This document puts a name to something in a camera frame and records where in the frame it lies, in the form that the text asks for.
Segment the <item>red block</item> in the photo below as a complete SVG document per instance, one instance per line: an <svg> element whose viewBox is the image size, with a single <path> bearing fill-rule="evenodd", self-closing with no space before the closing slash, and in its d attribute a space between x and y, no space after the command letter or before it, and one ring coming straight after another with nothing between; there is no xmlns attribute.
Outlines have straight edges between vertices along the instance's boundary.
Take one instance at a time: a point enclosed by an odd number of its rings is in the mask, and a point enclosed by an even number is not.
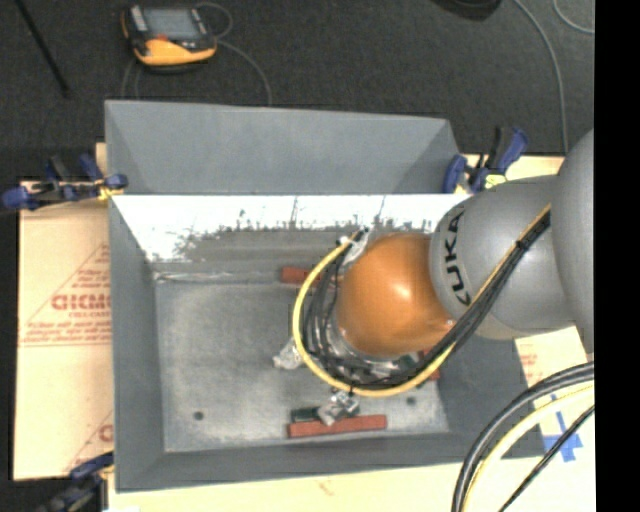
<svg viewBox="0 0 640 512"><path fill-rule="evenodd" d="M384 430L387 428L387 417L384 414L355 416L336 421L328 427L322 421L301 421L287 425L289 438L324 436L344 434L347 432L363 432L369 430Z"/></svg>

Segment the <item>cable bundle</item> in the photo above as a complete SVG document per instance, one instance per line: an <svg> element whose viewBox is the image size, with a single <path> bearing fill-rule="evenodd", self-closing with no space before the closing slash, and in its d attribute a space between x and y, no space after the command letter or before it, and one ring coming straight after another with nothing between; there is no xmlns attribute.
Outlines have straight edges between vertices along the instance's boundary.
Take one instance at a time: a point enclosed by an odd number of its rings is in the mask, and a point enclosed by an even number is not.
<svg viewBox="0 0 640 512"><path fill-rule="evenodd" d="M516 240L502 261L498 263L494 271L487 278L480 291L476 294L467 311L456 322L453 328L440 340L426 356L409 369L396 372L389 377L376 378L367 383L354 383L344 379L344 373L339 371L337 363L348 363L344 360L337 361L332 357L326 338L326 327L332 309L323 311L325 296L328 290L331 276L337 278L340 266L351 244L361 235L354 233L350 239L327 254L322 261L309 273L303 283L293 308L293 337L296 348L305 364L319 378L332 387L349 391L354 394L370 397L384 397L408 391L427 380L438 367L446 360L451 352L458 350L473 335L482 320L489 313L492 305L504 287L507 279L516 268L526 251L537 238L551 224L551 207L545 206L534 221L525 229ZM306 319L303 320L304 302L309 294L312 284L318 276L324 272L311 301L307 308ZM324 366L319 366L314 358Z"/></svg>

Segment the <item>kuka logo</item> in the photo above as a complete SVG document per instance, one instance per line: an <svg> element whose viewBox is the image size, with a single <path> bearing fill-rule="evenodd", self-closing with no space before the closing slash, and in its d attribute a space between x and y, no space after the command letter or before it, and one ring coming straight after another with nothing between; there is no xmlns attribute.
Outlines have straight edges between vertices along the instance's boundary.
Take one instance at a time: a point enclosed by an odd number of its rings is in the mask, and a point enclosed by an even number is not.
<svg viewBox="0 0 640 512"><path fill-rule="evenodd" d="M100 294L62 294L51 298L51 307L58 311L75 309L109 309L111 308L111 296Z"/></svg>
<svg viewBox="0 0 640 512"><path fill-rule="evenodd" d="M445 237L444 239L444 248L446 251L444 261L447 266L447 274L454 275L454 281L451 285L453 294L461 304L468 306L469 304L471 304L471 296L469 295L469 292L465 290L464 281L462 280L462 275L460 274L460 269L457 265L458 254L456 253L456 243L458 241L458 224L460 222L460 217L462 217L463 214L464 210L449 222L447 231L449 233L453 233L453 238L449 239Z"/></svg>

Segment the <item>yellow cable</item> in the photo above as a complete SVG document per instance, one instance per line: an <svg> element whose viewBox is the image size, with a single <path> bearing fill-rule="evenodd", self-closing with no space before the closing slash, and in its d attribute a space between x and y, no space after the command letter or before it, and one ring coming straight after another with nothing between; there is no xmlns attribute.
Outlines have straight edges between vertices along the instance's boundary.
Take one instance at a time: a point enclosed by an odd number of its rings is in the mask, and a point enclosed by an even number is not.
<svg viewBox="0 0 640 512"><path fill-rule="evenodd" d="M483 474L487 473L487 469L491 466L495 465L497 461L499 461L507 451L515 444L515 442L520 439L524 434L529 432L534 426L540 423L542 420L547 418L548 416L555 414L563 406L569 405L573 402L584 398L595 399L595 390L594 384L589 384L577 391L573 391L571 393L567 393L548 404L535 409L527 416L525 416L522 420L520 420L511 430L509 430L500 441L491 449L491 451L487 454L487 456L480 462L474 475L469 483L469 488L465 495L464 502L461 504L460 510L461 512L466 512L468 509L469 503L471 502L471 495L473 494L473 490L476 488L477 482L481 479Z"/></svg>
<svg viewBox="0 0 640 512"><path fill-rule="evenodd" d="M522 232L522 234L520 235L520 238L518 239L518 241L520 241L522 239L522 237L531 229L531 227L535 223L537 223L544 215L546 215L546 213L550 210L550 208L551 208L551 205L547 204L542 209L542 211L537 215L537 217ZM359 388L357 386L353 386L353 387L349 386L345 382L342 382L340 380L335 379L334 377L329 375L323 368L318 366L316 364L316 362L313 360L313 358L306 351L304 343L302 341L302 334L300 333L300 317L302 315L302 305L304 303L305 297L309 293L309 289L311 288L311 286L315 282L316 278L320 275L320 273L333 260L335 260L338 256L340 256L340 254L342 254L344 251L346 251L349 248L349 246L355 240L357 235L358 235L358 232L353 233L349 237L349 239L347 241L345 241L340 246L338 246L334 250L332 250L329 254L327 254L320 261L320 263L318 263L314 267L314 269L309 273L309 275L305 279L304 283L302 284L302 287L300 288L300 291L298 292L298 296L296 297L296 301L295 301L294 306L293 306L293 315L292 315L292 317L293 317L292 318L293 339L295 341L296 349L298 350L298 353L300 354L300 357L302 358L304 363L309 367L309 369L317 377L319 377L320 379L325 381L330 386L335 387L337 389L341 389L343 391L353 392L356 395L372 397L372 398L393 396L393 395L397 395L399 393L404 393L405 391L409 391L410 389L415 388L416 386L418 386L419 384L421 384L425 380L427 380L429 377L431 377L433 372L435 372L440 367L440 365L445 361L445 359L449 356L449 354L451 353L451 351L455 347L456 342L453 342L449 347L447 347L446 350L444 350L444 352L442 354L440 354L436 359L434 359L433 362L429 366L427 366L425 369L423 369L414 378L412 378L412 379L410 379L410 380L408 380L406 382L403 382L402 384L400 384L398 386L394 386L394 387L390 387L390 388L385 388L385 389L363 389L363 388ZM471 301L471 304L469 305L469 307L471 307L475 302L477 302L477 300L480 297L480 295L482 294L482 292L485 290L485 288L487 288L489 286L489 283L491 282L491 280L493 279L495 274L502 267L504 261L513 253L513 251L516 250L516 248L517 248L517 244L513 244L511 249L504 255L502 260L500 260L500 262L495 266L495 268L493 269L493 271L491 272L489 277L485 280L484 284L482 285L482 287L478 291L478 293L476 293L476 295L474 296L474 298Z"/></svg>
<svg viewBox="0 0 640 512"><path fill-rule="evenodd" d="M300 291L298 292L298 296L297 296L296 301L295 301L294 306L293 306L293 321L292 321L292 323L293 323L293 339L294 339L295 344L296 344L296 349L298 350L298 353L300 354L300 357L302 358L304 363L309 367L309 369L317 377L319 377L320 379L325 381L330 386L335 387L337 389L341 389L343 391L353 392L356 395L366 396L366 397L379 398L379 397L392 396L392 395L396 395L398 393L403 393L405 391L408 391L409 389L414 388L415 386L417 386L421 382L424 382L425 380L427 380L433 374L433 372L435 372L436 369L444 362L444 360L447 358L447 356L449 355L451 350L453 350L453 347L455 346L455 343L453 343L449 348L447 348L447 350L445 350L438 358L436 358L429 366L427 366L424 370L422 370L422 372L417 374L413 379L411 379L411 380L409 380L407 382L404 382L403 384L400 384L399 386L394 386L392 388L363 389L363 388L359 388L359 387L356 387L356 386L351 387L348 384L346 384L345 382L337 380L337 379L333 378L331 375L329 375L323 368L321 368L320 366L318 366L315 363L313 358L306 351L304 343L302 342L302 335L300 333L300 317L301 317L301 314L302 314L302 305L304 303L305 297L307 296L307 293L309 292L309 289L311 288L312 284L314 283L314 281L316 280L318 275L333 260L335 260L340 254L342 254L344 251L347 250L347 248L351 245L351 243L353 242L353 240L355 239L356 236L357 236L357 233L351 235L349 240L347 240L346 242L344 242L340 246L336 247L329 254L327 254L320 261L320 263L318 263L318 265L315 266L315 268L309 273L309 275L305 279L304 283L302 284L302 287L300 288Z"/></svg>

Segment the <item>metal bracket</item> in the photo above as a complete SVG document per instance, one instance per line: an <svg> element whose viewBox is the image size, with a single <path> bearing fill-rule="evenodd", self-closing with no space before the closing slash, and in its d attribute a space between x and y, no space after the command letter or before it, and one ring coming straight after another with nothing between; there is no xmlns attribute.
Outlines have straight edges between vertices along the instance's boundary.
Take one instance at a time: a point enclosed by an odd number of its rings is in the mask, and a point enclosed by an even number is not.
<svg viewBox="0 0 640 512"><path fill-rule="evenodd" d="M329 398L329 401L318 408L318 417L328 427L339 419L356 416L360 412L360 402L347 391L340 390Z"/></svg>

